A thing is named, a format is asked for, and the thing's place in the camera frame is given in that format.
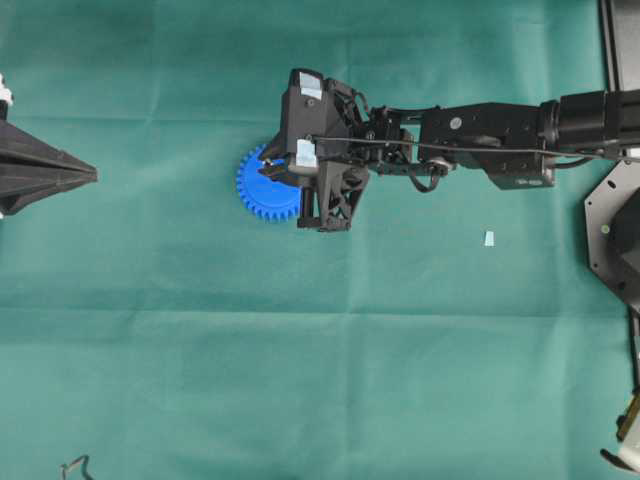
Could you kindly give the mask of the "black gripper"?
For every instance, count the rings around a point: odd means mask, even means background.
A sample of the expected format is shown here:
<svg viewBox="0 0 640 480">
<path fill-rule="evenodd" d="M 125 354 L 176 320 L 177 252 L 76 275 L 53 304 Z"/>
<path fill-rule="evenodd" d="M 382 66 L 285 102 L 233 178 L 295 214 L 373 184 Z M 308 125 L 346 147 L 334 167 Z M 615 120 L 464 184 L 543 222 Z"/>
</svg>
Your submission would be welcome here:
<svg viewBox="0 0 640 480">
<path fill-rule="evenodd" d="M 407 127 L 421 121 L 419 109 L 370 107 L 364 94 L 324 78 L 329 94 L 326 133 L 315 136 L 318 169 L 298 175 L 289 162 L 264 162 L 258 173 L 287 186 L 301 188 L 297 226 L 320 232 L 351 228 L 372 172 L 408 178 L 421 189 L 421 165 L 412 161 L 416 140 Z"/>
</svg>

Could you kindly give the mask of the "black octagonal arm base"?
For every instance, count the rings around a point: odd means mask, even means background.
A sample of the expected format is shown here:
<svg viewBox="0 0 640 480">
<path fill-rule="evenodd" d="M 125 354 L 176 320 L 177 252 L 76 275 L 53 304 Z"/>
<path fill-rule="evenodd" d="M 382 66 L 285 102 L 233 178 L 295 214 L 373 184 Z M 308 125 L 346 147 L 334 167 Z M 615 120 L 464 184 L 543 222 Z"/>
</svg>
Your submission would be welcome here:
<svg viewBox="0 0 640 480">
<path fill-rule="evenodd" d="M 639 309 L 639 165 L 618 163 L 584 201 L 590 267 Z"/>
</svg>

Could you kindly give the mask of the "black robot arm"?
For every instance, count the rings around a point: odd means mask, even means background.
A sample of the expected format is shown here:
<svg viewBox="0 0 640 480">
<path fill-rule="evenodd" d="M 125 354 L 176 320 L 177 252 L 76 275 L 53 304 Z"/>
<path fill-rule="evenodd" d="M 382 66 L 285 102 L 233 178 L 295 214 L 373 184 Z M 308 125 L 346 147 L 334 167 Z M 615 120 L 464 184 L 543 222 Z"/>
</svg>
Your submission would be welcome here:
<svg viewBox="0 0 640 480">
<path fill-rule="evenodd" d="M 478 169 L 500 189 L 550 187 L 593 159 L 620 162 L 639 143 L 637 91 L 573 94 L 537 106 L 370 107 L 334 80 L 292 81 L 261 173 L 300 189 L 298 226 L 348 230 L 372 174 L 404 176 L 427 194 L 453 170 Z"/>
</svg>

